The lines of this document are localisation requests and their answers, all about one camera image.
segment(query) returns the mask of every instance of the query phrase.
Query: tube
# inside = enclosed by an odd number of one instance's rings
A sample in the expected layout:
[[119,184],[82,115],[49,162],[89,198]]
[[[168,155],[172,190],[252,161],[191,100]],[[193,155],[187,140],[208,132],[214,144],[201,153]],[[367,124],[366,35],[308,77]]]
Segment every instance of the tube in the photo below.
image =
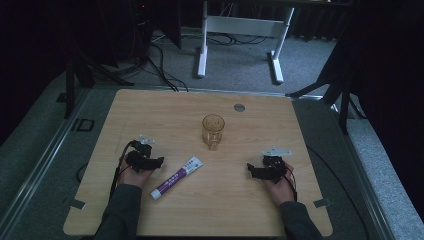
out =
[[159,185],[155,190],[153,190],[150,195],[153,199],[157,200],[160,198],[165,192],[167,192],[171,187],[173,187],[178,181],[183,179],[185,176],[194,172],[196,169],[201,167],[203,163],[196,157],[193,156],[188,160],[186,164],[180,170],[178,170],[174,175],[168,178],[164,183]]

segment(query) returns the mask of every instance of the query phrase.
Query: hand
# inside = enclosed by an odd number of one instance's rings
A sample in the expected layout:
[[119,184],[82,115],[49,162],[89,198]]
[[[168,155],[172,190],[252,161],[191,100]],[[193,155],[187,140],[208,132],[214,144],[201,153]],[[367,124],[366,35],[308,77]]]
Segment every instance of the hand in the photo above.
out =
[[[291,178],[291,173],[293,172],[293,167],[286,163],[286,167],[290,170],[286,173],[286,178],[290,180],[291,184],[293,184],[293,180]],[[281,178],[278,183],[274,183],[271,180],[262,180],[265,184],[265,187],[268,189],[271,194],[271,198],[277,206],[280,206],[284,202],[292,202],[295,201],[294,193],[290,186],[290,183],[287,182],[285,178]]]
[[140,173],[136,173],[132,168],[128,165],[126,159],[128,155],[125,155],[124,159],[121,162],[121,174],[118,178],[119,184],[129,184],[134,185],[143,189],[144,184],[147,182],[147,179],[153,174],[155,170],[143,171],[140,170]]

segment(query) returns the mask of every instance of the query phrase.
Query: glass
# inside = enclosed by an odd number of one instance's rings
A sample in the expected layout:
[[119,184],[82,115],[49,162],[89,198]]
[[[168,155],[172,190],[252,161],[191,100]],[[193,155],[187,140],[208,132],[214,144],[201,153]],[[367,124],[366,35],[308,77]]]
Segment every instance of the glass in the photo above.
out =
[[209,150],[215,151],[222,139],[225,122],[221,116],[210,114],[203,118],[203,142],[208,145]]

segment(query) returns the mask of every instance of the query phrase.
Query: white metal frame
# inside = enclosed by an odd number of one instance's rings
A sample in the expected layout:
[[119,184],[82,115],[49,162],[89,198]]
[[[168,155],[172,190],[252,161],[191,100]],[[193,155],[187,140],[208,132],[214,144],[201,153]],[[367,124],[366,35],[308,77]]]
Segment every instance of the white metal frame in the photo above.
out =
[[290,26],[290,20],[293,15],[294,8],[289,9],[284,21],[269,21],[247,18],[221,17],[208,15],[208,2],[203,2],[203,21],[202,21],[202,48],[200,50],[199,69],[197,75],[199,77],[206,76],[206,59],[208,56],[207,33],[231,33],[243,34],[262,37],[278,38],[275,51],[271,51],[271,61],[274,68],[275,79],[278,83],[283,83],[283,73],[281,71],[279,56],[283,47],[287,30]]

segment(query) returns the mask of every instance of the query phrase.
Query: sleeve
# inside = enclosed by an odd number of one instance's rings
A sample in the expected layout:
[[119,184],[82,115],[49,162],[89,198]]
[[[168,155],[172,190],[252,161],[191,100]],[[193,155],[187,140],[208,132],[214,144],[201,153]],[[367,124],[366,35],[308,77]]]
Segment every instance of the sleeve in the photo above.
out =
[[139,187],[118,185],[103,212],[102,223],[94,239],[136,239],[141,193]]
[[288,240],[323,239],[310,219],[305,205],[298,202],[285,202],[279,208]]

